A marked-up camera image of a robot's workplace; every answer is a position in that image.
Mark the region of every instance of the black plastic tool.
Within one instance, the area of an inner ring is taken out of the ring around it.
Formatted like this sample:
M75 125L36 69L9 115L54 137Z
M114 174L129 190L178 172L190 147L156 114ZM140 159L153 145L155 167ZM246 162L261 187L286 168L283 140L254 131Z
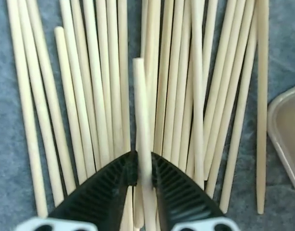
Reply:
M178 223L224 216L186 174L157 154L152 153L152 158L162 231L170 231ZM124 154L90 177L49 217L91 222L99 231L118 231L127 188L137 184L138 175L137 153Z

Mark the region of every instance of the plastic container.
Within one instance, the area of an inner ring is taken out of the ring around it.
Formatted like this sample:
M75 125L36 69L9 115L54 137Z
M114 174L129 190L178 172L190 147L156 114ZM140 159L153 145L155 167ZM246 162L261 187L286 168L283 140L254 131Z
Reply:
M295 87L270 104L268 134L295 187Z

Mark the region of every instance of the white plastic part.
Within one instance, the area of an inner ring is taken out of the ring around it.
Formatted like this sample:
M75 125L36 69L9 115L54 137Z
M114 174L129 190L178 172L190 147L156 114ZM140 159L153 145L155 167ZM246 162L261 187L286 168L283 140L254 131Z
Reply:
M189 229L193 231L215 231L217 225L225 225L232 231L240 231L240 229L234 221L224 217L180 223L175 225L172 231L182 231L184 229Z
M52 218L31 218L30 220L18 225L15 231L36 231L41 226L45 225L51 226L52 231L98 231L97 227L91 223Z

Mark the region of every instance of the bundle of wooden sticks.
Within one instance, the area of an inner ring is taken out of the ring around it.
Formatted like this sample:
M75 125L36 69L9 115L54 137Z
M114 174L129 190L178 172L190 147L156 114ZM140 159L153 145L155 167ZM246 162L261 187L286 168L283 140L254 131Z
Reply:
M33 102L56 206L64 199L62 181L70 194L76 188L75 177L37 0L7 0L7 4L36 207L39 216L46 216ZM60 0L60 6L63 27L54 32L82 184L130 151L127 0L95 0L95 5L93 0L83 0L83 9L79 0ZM146 230L160 229L151 187L151 151L202 188L207 181L205 191L213 197L238 98L220 201L227 212L257 41L257 209L264 211L269 1L228 0L209 76L217 6L218 0L209 0L204 12L205 0L165 0L161 18L161 1L142 0L141 57L133 61L141 179L134 191L128 190L121 230L139 229L144 223Z

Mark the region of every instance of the gray fabric surface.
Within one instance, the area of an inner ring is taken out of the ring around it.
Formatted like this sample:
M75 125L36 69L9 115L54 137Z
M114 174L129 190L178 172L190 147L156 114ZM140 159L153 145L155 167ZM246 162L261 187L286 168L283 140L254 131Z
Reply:
M128 0L129 16L129 61L140 51L141 1ZM62 25L58 0L38 1L56 87L59 93L64 125L69 147L71 147L66 117L63 89L57 60L53 29ZM216 24L215 48L217 47L221 22L224 16L225 0L219 1ZM295 0L270 1L270 71L269 100L295 86ZM131 95L131 135L135 137L132 64L129 62ZM242 230L295 230L295 190L268 140L268 171L265 214L256 211L256 105L257 105L257 63L244 121L244 130L237 162L231 204L228 216L234 219ZM217 185L216 201L223 181L227 158L227 140ZM39 136L42 163L45 166L43 144ZM48 172L44 167L49 209L53 209ZM29 160L19 99L13 48L10 36L6 1L0 0L0 231L10 230L16 224L35 216L35 202L32 189Z

